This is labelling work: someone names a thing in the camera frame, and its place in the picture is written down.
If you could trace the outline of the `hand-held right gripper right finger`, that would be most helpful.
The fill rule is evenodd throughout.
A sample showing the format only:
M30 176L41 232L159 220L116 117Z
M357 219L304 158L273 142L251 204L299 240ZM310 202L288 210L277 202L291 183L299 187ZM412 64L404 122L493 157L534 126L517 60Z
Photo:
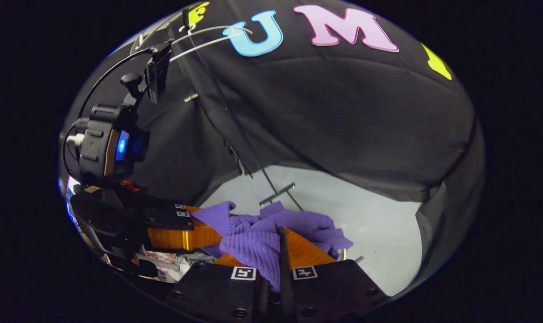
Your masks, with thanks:
M280 234L280 304L284 323L357 323L389 303L388 296L355 260L294 264L296 233Z

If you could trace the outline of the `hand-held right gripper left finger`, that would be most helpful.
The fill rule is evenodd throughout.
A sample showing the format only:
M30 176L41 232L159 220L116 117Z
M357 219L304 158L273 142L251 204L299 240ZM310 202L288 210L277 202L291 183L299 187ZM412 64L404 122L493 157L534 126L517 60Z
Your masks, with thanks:
M224 256L191 265L165 304L202 323L255 323L267 310L269 287L259 269Z

